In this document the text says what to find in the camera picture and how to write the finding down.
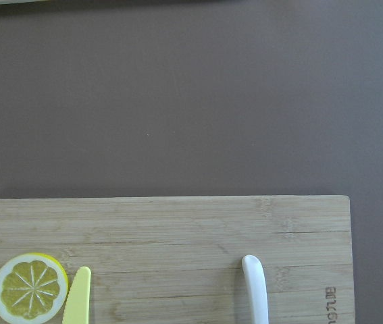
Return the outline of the bamboo cutting board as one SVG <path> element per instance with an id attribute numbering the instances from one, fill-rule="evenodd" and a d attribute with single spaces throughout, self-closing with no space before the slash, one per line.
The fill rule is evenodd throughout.
<path id="1" fill-rule="evenodd" d="M 91 323 L 249 323 L 248 254 L 271 323 L 355 322 L 346 196 L 0 199 L 0 268 L 25 252 L 91 269 Z"/>

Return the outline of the lemon slice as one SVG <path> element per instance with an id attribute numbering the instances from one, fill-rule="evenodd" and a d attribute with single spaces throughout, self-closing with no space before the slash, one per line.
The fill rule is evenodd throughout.
<path id="1" fill-rule="evenodd" d="M 18 255 L 0 268 L 0 317 L 6 323 L 46 323 L 62 308 L 68 289 L 68 275 L 52 256 Z"/>

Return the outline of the yellow plastic knife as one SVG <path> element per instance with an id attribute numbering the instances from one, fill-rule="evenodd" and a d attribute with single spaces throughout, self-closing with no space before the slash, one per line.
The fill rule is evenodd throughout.
<path id="1" fill-rule="evenodd" d="M 90 295 L 91 270 L 83 266 L 77 270 L 70 287 L 63 312 L 63 324 L 89 323 Z"/>

